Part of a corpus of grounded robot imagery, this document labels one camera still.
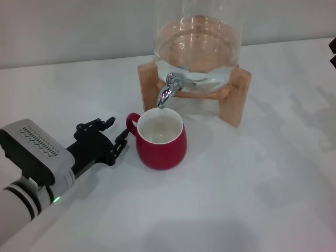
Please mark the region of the chrome faucet tap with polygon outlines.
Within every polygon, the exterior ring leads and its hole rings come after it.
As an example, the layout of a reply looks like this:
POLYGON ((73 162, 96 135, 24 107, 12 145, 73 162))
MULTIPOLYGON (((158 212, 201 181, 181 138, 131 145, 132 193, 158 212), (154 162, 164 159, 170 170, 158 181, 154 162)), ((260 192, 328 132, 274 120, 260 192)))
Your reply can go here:
POLYGON ((166 76, 165 84, 160 90, 157 107, 163 109, 174 97, 174 95, 183 88, 197 90, 197 84, 187 79, 183 73, 171 72, 166 76))

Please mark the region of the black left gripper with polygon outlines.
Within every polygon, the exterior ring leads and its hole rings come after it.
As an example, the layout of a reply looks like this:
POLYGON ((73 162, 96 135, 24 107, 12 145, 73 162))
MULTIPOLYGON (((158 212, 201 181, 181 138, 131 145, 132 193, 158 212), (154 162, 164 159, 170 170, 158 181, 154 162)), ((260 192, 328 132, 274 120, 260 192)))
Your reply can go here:
POLYGON ((107 121, 97 118, 88 123, 80 123, 76 126, 74 133, 75 143, 67 147, 67 150, 75 158, 75 164, 71 170, 78 179, 83 173, 96 163, 103 163, 113 166, 116 159, 127 145, 128 129, 119 134, 114 144, 101 132, 110 128, 115 117, 110 117, 107 121))

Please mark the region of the wooden dispenser stand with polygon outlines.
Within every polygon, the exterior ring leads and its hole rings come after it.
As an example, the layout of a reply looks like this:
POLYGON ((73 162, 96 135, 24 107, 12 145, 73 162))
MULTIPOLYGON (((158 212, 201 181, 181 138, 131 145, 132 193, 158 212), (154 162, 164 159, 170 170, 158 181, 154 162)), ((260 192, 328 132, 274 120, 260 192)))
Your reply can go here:
MULTIPOLYGON (((155 55, 152 62, 138 66, 138 74, 144 109, 150 110, 157 107, 158 96, 165 80, 159 77, 155 55)), ((216 100, 219 103, 219 118, 237 127, 242 119, 250 81, 251 73, 241 69, 238 64, 231 72, 229 82, 220 89, 211 93, 193 93, 182 89, 170 102, 175 98, 216 100)))

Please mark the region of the red ceramic cup white inside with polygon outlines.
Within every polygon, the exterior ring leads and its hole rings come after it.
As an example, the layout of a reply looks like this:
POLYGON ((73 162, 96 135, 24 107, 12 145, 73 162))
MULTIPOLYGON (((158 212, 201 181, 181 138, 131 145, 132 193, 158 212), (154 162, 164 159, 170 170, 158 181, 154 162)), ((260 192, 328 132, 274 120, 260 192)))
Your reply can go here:
POLYGON ((177 166, 187 151, 187 136, 181 116, 174 110, 154 108, 143 115, 131 113, 127 129, 135 136, 140 160, 159 171, 177 166))

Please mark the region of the clear glass dispenser jar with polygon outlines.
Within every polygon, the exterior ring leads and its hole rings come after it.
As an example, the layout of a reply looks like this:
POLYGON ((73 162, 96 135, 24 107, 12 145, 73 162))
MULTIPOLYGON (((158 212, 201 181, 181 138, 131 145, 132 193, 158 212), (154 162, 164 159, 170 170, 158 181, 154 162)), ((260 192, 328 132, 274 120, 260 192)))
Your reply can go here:
POLYGON ((247 0, 155 0, 155 63, 159 77, 181 73, 211 93, 229 82, 238 65, 247 0))

